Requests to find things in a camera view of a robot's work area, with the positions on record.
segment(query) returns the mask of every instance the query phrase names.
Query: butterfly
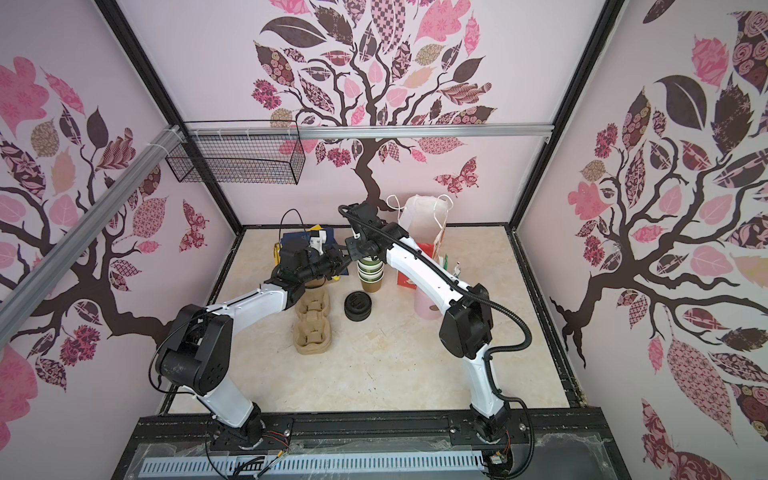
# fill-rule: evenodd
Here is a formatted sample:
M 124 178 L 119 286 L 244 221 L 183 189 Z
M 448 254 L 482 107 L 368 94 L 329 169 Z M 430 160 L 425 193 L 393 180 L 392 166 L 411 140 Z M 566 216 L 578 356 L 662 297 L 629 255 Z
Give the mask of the butterfly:
M 477 170 L 477 163 L 472 157 L 462 167 L 462 171 L 458 176 L 454 175 L 438 175 L 435 177 L 435 181 L 441 185 L 448 186 L 448 193 L 456 195 L 458 192 L 464 190 L 464 185 L 467 187 L 477 187 L 478 176 L 475 173 Z
M 187 223 L 190 227 L 184 236 L 181 237 L 179 251 L 183 252 L 192 247 L 203 247 L 205 245 L 205 236 L 200 231 L 205 229 L 206 222 L 210 220 L 205 220 L 203 214 L 196 214 L 194 208 L 186 200 L 184 200 L 184 216 L 187 218 Z

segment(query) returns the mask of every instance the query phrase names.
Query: wire basket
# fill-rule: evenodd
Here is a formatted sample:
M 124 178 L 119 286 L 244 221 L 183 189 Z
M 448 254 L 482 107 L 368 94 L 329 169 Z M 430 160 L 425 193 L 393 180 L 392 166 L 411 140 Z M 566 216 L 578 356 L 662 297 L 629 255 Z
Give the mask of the wire basket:
M 295 130 L 280 134 L 195 134 L 189 140 L 202 157 L 190 157 L 189 145 L 177 145 L 166 157 L 180 182 L 298 184 L 306 155 Z M 201 168 L 194 161 L 202 163 Z

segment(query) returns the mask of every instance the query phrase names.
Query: tree mural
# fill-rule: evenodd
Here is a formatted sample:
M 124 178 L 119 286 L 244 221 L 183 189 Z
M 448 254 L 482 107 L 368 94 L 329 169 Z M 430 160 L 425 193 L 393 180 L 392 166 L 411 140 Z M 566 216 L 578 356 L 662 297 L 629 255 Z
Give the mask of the tree mural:
M 0 67 L 0 116 L 13 136 L 19 122 L 48 116 L 41 107 L 50 95 L 46 88 L 35 84 L 35 66 L 29 60 L 17 57 L 14 65 L 16 72 Z M 0 269 L 20 272 L 15 276 L 0 274 L 0 283 L 10 290 L 51 251 L 61 233 L 66 233 L 94 205 L 97 183 L 104 182 L 109 188 L 114 180 L 108 172 L 125 169 L 136 154 L 130 128 L 109 140 L 98 108 L 86 116 L 81 99 L 66 82 L 51 74 L 45 77 L 59 96 L 61 109 L 31 132 L 29 141 L 37 158 L 20 148 L 18 139 L 0 132 L 0 154 L 10 181 L 16 184 L 0 187 L 0 232 L 5 240 L 0 242 Z M 47 165 L 51 164 L 47 174 Z M 83 172 L 87 172 L 87 179 L 78 179 Z M 152 197 L 160 181 L 161 171 L 156 167 L 72 265 L 74 282 L 63 282 L 73 284 L 43 300 L 31 315 L 33 320 L 44 317 L 45 321 L 12 337 L 37 338 L 27 358 L 34 357 L 29 361 L 34 363 L 37 377 L 45 382 L 66 390 L 67 368 L 93 359 L 98 343 L 107 334 L 136 333 L 151 337 L 155 343 L 165 338 L 168 327 L 159 319 L 121 312 L 116 301 L 116 295 L 130 292 L 126 279 L 141 273 L 130 257 L 153 253 L 160 246 L 151 239 L 165 216 L 167 197 Z M 187 221 L 199 233 L 200 228 L 205 228 L 205 220 L 196 217 L 194 210 L 188 214 L 187 207 L 184 202 Z M 137 240 L 123 243 L 132 237 Z M 31 252 L 35 252 L 34 259 L 30 258 Z
M 565 320 L 566 348 L 573 336 L 586 367 L 582 330 L 605 291 L 618 290 L 616 307 L 627 307 L 630 328 L 648 318 L 654 370 L 663 368 L 666 350 L 667 368 L 683 394 L 731 436 L 732 390 L 742 413 L 768 441 L 768 390 L 743 384 L 768 382 L 768 373 L 742 355 L 762 348 L 768 332 L 740 326 L 738 316 L 721 322 L 707 310 L 730 304 L 768 315 L 765 296 L 761 303 L 733 290 L 744 283 L 768 287 L 768 257 L 754 251 L 768 247 L 768 214 L 742 219 L 745 207 L 768 202 L 768 148 L 765 141 L 760 147 L 744 141 L 752 130 L 751 137 L 767 138 L 760 135 L 768 131 L 768 109 L 753 122 L 750 94 L 765 103 L 768 15 L 731 15 L 738 23 L 732 55 L 716 38 L 695 39 L 692 60 L 702 83 L 681 74 L 662 78 L 657 83 L 666 91 L 665 108 L 652 106 L 643 89 L 621 133 L 615 124 L 598 133 L 598 158 L 581 171 L 585 181 L 568 195 L 585 220 L 576 237 L 584 239 L 591 268 L 586 292 L 576 310 L 551 301 Z M 729 58 L 733 71 L 727 75 Z M 714 88 L 717 100 L 708 105 L 705 89 Z M 679 134 L 665 134 L 667 120 L 676 124 L 669 130 Z M 711 141 L 701 140 L 705 137 Z M 646 188 L 648 179 L 655 184 Z M 734 250 L 740 252 L 726 255 Z M 681 295 L 678 288 L 696 294 Z M 657 326 L 664 317 L 671 337 Z M 707 355 L 685 343 L 686 334 L 700 348 L 725 346 L 732 352 Z M 724 373 L 740 381 L 726 382 Z
M 471 8 L 469 0 L 455 5 L 452 0 L 371 0 L 372 20 L 367 24 L 361 22 L 366 0 L 321 0 L 310 2 L 311 8 L 304 0 L 270 1 L 286 13 L 311 16 L 320 26 L 299 16 L 275 18 L 261 31 L 279 35 L 291 48 L 279 50 L 254 42 L 259 63 L 277 86 L 257 80 L 252 96 L 274 110 L 273 126 L 287 126 L 285 122 L 294 115 L 300 124 L 310 126 L 482 124 L 495 110 L 476 105 L 492 85 L 469 83 L 482 61 L 470 58 L 480 39 L 477 21 L 474 16 L 464 25 L 461 21 Z M 408 7 L 415 10 L 413 19 L 406 14 L 406 3 L 413 5 Z M 421 7 L 428 8 L 421 10 L 415 37 L 403 39 L 406 24 L 419 17 Z M 462 27 L 463 36 L 449 40 Z M 422 38 L 433 41 L 412 55 L 412 45 Z M 327 50 L 321 58 L 307 59 L 309 49 L 314 55 L 320 45 Z M 458 61 L 464 55 L 467 59 Z M 278 108 L 286 97 L 295 98 L 298 110 Z M 451 107 L 444 108 L 444 102 Z M 463 145 L 456 137 L 420 138 L 416 143 L 419 148 L 398 138 L 360 138 L 304 141 L 303 148 L 314 150 L 318 164 L 325 159 L 336 167 L 356 162 L 353 169 L 365 185 L 366 200 L 380 210 L 391 210 L 381 199 L 371 161 L 400 162 L 405 151 L 414 160 L 426 162 L 424 153 L 444 154 Z M 281 150 L 290 154 L 293 143 L 287 142 Z M 476 185 L 475 169 L 472 159 L 459 175 L 440 175 L 435 180 L 457 194 Z

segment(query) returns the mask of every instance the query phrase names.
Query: robotic arm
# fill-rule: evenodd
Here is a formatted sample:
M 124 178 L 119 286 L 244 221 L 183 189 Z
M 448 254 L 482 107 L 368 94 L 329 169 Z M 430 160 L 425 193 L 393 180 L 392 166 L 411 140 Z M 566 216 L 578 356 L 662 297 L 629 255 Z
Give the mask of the robotic arm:
M 380 220 L 377 211 L 366 203 L 339 208 L 355 232 L 346 239 L 347 254 L 332 245 L 313 259 L 306 239 L 289 241 L 280 251 L 280 264 L 261 288 L 224 303 L 185 306 L 158 350 L 157 372 L 193 392 L 243 448 L 256 445 L 263 428 L 260 409 L 227 376 L 232 337 L 265 316 L 293 306 L 304 294 L 306 282 L 323 277 L 330 280 L 353 261 L 379 257 L 411 279 L 444 314 L 440 340 L 464 363 L 475 429 L 487 442 L 500 439 L 511 411 L 497 395 L 495 372 L 486 359 L 493 320 L 489 302 L 478 299 L 488 299 L 488 291 L 448 275 L 421 254 L 397 223 Z

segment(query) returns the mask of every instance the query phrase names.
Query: pink wall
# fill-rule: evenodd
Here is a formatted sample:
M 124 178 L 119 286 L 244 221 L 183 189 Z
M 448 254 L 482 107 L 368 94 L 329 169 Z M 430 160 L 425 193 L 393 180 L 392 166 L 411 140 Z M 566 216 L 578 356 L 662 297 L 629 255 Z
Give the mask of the pink wall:
M 633 478 L 765 477 L 767 35 L 631 2 L 521 227 Z
M 548 123 L 602 3 L 259 0 L 224 2 L 211 8 L 198 0 L 122 2 L 121 6 L 186 120 L 297 115 L 302 128 L 311 128 L 411 124 L 416 115 L 430 112 L 427 124 L 451 112 L 455 119 L 450 116 L 444 121 Z M 376 7 L 381 4 L 392 7 L 391 28 L 383 20 L 386 9 Z M 317 33 L 307 38 L 286 33 L 281 27 L 284 22 L 305 22 L 301 25 Z M 191 37 L 190 28 L 195 32 Z M 366 45 L 364 37 L 383 45 L 381 61 L 367 55 L 349 60 L 361 41 Z M 177 47 L 178 38 L 185 39 L 186 48 Z M 276 49 L 276 66 L 270 48 Z M 443 73 L 443 57 L 452 48 L 456 55 L 446 62 Z M 353 70 L 353 62 L 359 72 Z M 342 75 L 336 82 L 338 91 L 333 77 L 323 79 L 323 72 L 330 75 L 331 69 Z M 286 74 L 272 76 L 275 71 Z M 387 71 L 392 72 L 389 82 Z M 370 85 L 370 98 L 364 79 Z M 460 93 L 449 90 L 462 84 Z M 411 95 L 409 107 L 398 111 Z M 435 178 L 459 177 L 475 158 L 476 182 L 472 176 L 469 182 L 446 180 L 462 188 L 455 195 L 451 221 L 508 221 L 540 141 L 539 137 L 453 138 L 452 144 L 430 147 L 424 141 L 401 138 L 400 145 L 385 145 L 388 152 L 397 153 L 397 160 L 388 156 L 383 161 L 378 155 L 380 145 L 362 142 L 362 153 L 355 155 L 353 140 L 324 144 L 326 153 L 340 148 L 335 162 L 322 154 L 318 157 L 316 142 L 306 142 L 307 163 L 298 185 L 222 187 L 244 223 L 278 223 L 288 207 L 299 208 L 308 222 L 342 223 L 336 212 L 339 204 L 368 198 L 386 209 L 381 200 L 390 194 L 404 200 L 411 194 L 448 193 L 448 185 L 438 184 Z M 290 204 L 272 207 L 277 198 L 290 199 Z
M 0 31 L 7 296 L 165 122 L 90 2 L 7 5 Z M 232 240 L 202 185 L 164 162 L 143 182 L 0 353 L 3 478 L 111 475 L 157 410 L 146 371 L 164 324 L 205 302 Z

